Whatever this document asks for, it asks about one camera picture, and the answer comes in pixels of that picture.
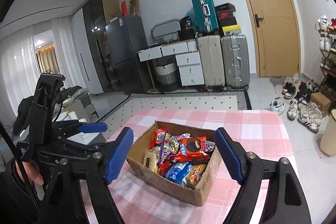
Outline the person's left hand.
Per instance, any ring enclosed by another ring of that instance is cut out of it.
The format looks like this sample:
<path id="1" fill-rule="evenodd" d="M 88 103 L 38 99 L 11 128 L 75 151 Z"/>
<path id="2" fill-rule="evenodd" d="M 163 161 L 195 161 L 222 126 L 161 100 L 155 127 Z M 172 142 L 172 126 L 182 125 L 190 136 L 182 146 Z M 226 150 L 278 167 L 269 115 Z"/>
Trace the person's left hand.
<path id="1" fill-rule="evenodd" d="M 39 172 L 39 167 L 36 162 L 23 162 L 23 166 L 29 179 L 30 185 L 34 184 L 42 186 L 44 184 L 44 180 Z"/>

